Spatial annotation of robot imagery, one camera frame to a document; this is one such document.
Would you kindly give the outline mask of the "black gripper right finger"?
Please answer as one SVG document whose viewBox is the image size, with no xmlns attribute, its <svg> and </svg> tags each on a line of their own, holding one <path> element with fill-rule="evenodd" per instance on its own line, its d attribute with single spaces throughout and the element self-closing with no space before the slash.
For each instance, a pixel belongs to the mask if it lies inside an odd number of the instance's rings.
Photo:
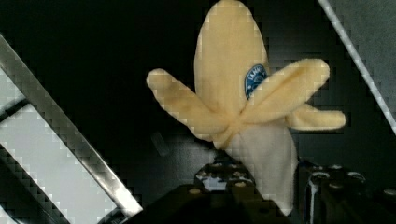
<svg viewBox="0 0 396 224">
<path fill-rule="evenodd" d="M 396 224 L 395 188 L 369 189 L 341 165 L 303 166 L 304 224 Z"/>
</svg>

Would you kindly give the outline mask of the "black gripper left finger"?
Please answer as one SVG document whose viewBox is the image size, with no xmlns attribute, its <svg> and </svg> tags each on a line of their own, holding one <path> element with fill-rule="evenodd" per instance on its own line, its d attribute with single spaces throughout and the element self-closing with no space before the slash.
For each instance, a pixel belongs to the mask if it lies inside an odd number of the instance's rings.
<svg viewBox="0 0 396 224">
<path fill-rule="evenodd" d="M 217 156 L 181 185 L 130 219 L 130 224 L 290 224 L 256 189 L 248 168 Z"/>
</svg>

